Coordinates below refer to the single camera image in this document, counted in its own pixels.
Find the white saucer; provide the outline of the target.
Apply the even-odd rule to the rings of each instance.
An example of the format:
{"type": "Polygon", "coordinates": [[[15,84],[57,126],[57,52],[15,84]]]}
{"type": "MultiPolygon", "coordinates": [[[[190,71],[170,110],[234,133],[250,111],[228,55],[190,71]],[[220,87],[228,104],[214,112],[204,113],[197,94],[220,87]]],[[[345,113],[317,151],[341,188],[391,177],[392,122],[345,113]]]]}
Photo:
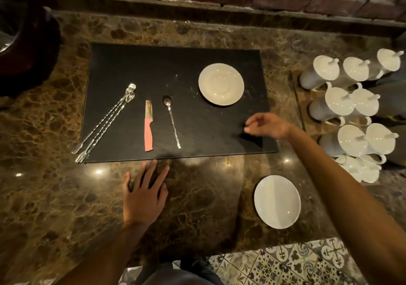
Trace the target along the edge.
{"type": "Polygon", "coordinates": [[[238,102],[245,89],[241,74],[224,63],[205,67],[200,72],[198,85],[202,96],[217,106],[230,106],[238,102]]]}

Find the twisted silver bar spoon with fork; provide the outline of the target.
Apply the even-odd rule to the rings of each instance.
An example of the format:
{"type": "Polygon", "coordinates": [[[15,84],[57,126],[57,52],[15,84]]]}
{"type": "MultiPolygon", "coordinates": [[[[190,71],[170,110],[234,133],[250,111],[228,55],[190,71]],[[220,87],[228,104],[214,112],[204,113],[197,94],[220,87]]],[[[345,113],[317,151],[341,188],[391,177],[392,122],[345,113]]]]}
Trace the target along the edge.
{"type": "Polygon", "coordinates": [[[111,110],[104,116],[104,118],[102,118],[102,120],[95,126],[95,128],[79,144],[75,145],[75,147],[71,151],[72,154],[79,153],[79,151],[81,150],[81,148],[82,148],[83,144],[85,143],[85,141],[87,139],[89,139],[89,137],[94,133],[94,131],[96,129],[98,129],[100,127],[100,125],[106,120],[106,118],[109,117],[109,115],[112,114],[112,112],[124,101],[124,99],[129,95],[129,93],[133,92],[135,89],[136,89],[136,85],[133,84],[133,83],[130,83],[129,86],[127,87],[126,91],[125,91],[125,94],[119,100],[119,102],[116,103],[113,108],[111,108],[111,110]]]}
{"type": "Polygon", "coordinates": [[[99,143],[100,139],[104,136],[104,134],[107,132],[108,128],[110,125],[114,122],[116,117],[119,115],[119,113],[124,109],[127,103],[133,100],[135,96],[134,92],[129,93],[129,95],[124,99],[124,101],[112,112],[112,114],[109,115],[109,117],[106,118],[106,120],[100,125],[100,127],[96,130],[99,130],[97,134],[94,136],[94,138],[91,140],[89,145],[85,148],[83,152],[79,154],[79,156],[76,158],[75,162],[77,164],[83,164],[91,152],[94,150],[96,145],[99,143]]]}

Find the group of white lidded pots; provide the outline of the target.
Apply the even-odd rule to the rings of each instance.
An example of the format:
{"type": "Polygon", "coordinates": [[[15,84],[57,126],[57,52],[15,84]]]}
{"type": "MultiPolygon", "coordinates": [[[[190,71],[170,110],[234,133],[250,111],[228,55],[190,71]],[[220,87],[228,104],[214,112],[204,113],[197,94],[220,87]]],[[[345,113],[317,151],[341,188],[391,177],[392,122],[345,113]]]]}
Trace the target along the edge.
{"type": "Polygon", "coordinates": [[[328,156],[365,158],[386,163],[400,135],[372,118],[391,118],[406,112],[406,80],[393,81],[390,73],[401,70],[405,51],[381,48],[372,60],[348,56],[342,62],[317,56],[298,77],[299,86],[318,93],[307,106],[313,120],[335,125],[320,136],[328,156]]]}

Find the dark round vessel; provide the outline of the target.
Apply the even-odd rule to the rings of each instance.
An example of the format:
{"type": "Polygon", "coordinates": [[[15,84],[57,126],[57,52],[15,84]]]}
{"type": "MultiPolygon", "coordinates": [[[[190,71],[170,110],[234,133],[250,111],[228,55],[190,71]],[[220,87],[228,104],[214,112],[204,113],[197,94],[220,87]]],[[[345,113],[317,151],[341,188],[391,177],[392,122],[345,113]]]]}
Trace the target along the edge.
{"type": "Polygon", "coordinates": [[[59,24],[40,0],[0,0],[0,98],[16,98],[48,78],[59,24]]]}

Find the person's left hand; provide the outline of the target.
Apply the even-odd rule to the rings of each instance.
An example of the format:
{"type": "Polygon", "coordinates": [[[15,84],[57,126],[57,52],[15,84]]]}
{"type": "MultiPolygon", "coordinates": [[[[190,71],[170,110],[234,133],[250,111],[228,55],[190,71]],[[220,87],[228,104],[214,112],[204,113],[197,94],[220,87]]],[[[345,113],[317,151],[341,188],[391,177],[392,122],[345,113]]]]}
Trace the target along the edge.
{"type": "Polygon", "coordinates": [[[141,226],[147,229],[153,224],[164,207],[159,207],[159,190],[169,172],[164,167],[150,189],[144,189],[144,174],[147,163],[143,162],[136,177],[131,178],[133,190],[128,197],[123,197],[123,227],[141,226]]]}

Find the person's left forearm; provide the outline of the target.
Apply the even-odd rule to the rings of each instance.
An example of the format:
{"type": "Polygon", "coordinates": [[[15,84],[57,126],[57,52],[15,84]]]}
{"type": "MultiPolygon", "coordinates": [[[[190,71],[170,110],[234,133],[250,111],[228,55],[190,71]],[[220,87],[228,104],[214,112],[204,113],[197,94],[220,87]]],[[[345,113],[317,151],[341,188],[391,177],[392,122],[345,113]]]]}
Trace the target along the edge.
{"type": "Polygon", "coordinates": [[[118,285],[149,224],[125,222],[120,231],[54,285],[118,285]]]}

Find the person's grey trousers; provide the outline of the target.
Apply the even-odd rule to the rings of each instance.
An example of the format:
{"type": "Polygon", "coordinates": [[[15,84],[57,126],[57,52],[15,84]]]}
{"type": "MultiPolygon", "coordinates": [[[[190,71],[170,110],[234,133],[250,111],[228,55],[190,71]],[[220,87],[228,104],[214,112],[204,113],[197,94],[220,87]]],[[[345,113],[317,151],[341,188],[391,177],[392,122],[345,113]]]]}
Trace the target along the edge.
{"type": "Polygon", "coordinates": [[[183,258],[180,268],[172,262],[145,264],[134,285],[224,285],[208,257],[183,258]]]}

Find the white round plate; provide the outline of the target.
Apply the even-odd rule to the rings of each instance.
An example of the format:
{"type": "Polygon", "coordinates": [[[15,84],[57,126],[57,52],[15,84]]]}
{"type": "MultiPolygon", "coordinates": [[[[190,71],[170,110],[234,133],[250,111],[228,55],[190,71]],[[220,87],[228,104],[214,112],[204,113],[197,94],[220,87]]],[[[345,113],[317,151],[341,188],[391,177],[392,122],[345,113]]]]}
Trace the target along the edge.
{"type": "Polygon", "coordinates": [[[253,193],[253,202],[260,219],[278,230],[292,226],[301,212],[297,188],[280,175],[269,175],[260,180],[253,193]]]}

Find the white cup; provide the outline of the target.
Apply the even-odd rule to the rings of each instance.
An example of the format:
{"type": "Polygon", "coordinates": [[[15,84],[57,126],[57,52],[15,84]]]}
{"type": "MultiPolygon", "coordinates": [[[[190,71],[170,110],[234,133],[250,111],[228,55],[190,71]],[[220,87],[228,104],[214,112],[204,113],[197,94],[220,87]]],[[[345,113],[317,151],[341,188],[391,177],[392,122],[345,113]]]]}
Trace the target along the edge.
{"type": "Polygon", "coordinates": [[[371,156],[362,155],[357,157],[360,166],[361,181],[365,183],[375,183],[379,179],[381,165],[371,156]]]}
{"type": "Polygon", "coordinates": [[[362,169],[357,159],[346,154],[333,158],[344,170],[346,170],[356,181],[362,182],[362,169]]]}

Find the brown tray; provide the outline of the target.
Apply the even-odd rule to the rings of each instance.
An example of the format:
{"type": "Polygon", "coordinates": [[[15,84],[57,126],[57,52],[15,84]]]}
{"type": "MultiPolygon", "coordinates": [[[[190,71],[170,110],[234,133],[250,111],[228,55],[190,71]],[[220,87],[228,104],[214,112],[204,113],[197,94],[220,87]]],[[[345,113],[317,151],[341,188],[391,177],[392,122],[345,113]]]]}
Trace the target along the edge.
{"type": "MultiPolygon", "coordinates": [[[[299,84],[299,76],[302,70],[293,69],[290,71],[289,74],[289,81],[292,87],[294,87],[296,100],[298,103],[298,107],[300,110],[300,118],[302,121],[302,127],[313,139],[317,142],[319,138],[329,132],[333,132],[339,129],[339,119],[332,119],[328,122],[331,123],[323,123],[313,119],[309,113],[309,105],[312,101],[316,100],[319,97],[324,97],[326,86],[324,88],[320,88],[319,92],[308,91],[303,89],[299,84]]],[[[392,118],[388,119],[381,119],[377,118],[377,123],[383,123],[387,127],[399,127],[406,125],[406,121],[395,121],[392,118]]],[[[386,163],[388,165],[384,165],[384,168],[393,169],[393,170],[400,170],[406,169],[406,165],[399,165],[390,160],[386,163]]]]}

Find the person's right hand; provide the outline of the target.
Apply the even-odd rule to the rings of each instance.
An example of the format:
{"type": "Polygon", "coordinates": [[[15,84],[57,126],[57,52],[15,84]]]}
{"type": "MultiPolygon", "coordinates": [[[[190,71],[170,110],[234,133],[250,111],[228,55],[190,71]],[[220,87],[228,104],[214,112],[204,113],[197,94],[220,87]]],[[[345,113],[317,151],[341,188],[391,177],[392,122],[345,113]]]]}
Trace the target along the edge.
{"type": "Polygon", "coordinates": [[[274,113],[269,114],[269,134],[268,135],[252,135],[256,137],[270,137],[273,139],[287,139],[295,126],[285,121],[274,113]]]}

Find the person's right forearm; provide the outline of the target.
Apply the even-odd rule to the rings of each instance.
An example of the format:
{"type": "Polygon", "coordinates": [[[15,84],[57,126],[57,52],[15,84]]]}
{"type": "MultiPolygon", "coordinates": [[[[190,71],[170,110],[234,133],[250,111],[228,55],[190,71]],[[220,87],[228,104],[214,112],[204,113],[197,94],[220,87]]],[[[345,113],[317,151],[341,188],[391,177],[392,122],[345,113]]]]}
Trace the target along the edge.
{"type": "Polygon", "coordinates": [[[286,139],[369,285],[406,285],[406,232],[304,131],[289,124],[286,139]]]}

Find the black rectangular placemat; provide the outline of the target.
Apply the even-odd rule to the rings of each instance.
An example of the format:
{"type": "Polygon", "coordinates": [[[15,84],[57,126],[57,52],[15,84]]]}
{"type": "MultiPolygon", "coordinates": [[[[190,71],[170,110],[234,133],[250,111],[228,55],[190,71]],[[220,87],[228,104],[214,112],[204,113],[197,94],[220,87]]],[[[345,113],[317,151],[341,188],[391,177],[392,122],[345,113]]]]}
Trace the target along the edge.
{"type": "Polygon", "coordinates": [[[276,153],[270,138],[245,134],[246,120],[268,112],[260,50],[92,43],[82,123],[83,140],[124,95],[130,83],[135,96],[111,124],[86,163],[276,153]],[[220,107],[205,99],[200,72],[213,63],[234,67],[244,80],[242,98],[220,107]],[[177,148],[171,110],[181,149],[177,148]],[[145,101],[153,109],[153,150],[145,152],[145,101]]]}

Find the pink handled knife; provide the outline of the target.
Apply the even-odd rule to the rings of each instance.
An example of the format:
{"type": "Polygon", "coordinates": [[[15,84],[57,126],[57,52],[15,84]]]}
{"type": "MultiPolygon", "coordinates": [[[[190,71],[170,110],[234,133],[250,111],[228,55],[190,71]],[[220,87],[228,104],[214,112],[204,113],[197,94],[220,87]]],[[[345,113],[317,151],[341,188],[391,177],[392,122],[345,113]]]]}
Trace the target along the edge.
{"type": "Polygon", "coordinates": [[[153,122],[153,109],[150,100],[145,101],[145,119],[144,119],[144,144],[145,152],[153,150],[153,135],[151,123],[153,122]]]}

